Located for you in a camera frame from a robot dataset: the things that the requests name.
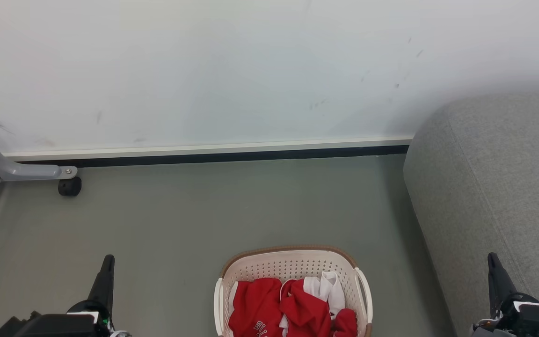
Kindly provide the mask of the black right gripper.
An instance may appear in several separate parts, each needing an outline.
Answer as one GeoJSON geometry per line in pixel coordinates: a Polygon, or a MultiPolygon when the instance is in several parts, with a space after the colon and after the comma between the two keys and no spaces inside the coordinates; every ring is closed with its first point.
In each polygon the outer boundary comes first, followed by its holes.
{"type": "Polygon", "coordinates": [[[490,318],[473,324],[473,337],[539,337],[539,301],[516,293],[515,284],[498,255],[488,254],[490,318]]]}

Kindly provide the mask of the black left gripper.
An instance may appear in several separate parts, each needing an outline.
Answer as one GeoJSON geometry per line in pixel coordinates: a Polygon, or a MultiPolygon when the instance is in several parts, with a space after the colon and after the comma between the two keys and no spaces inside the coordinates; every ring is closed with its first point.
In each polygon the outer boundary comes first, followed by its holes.
{"type": "Polygon", "coordinates": [[[11,317],[0,327],[0,337],[109,337],[113,305],[115,258],[103,258],[87,300],[73,305],[65,314],[40,314],[20,320],[11,317]]]}

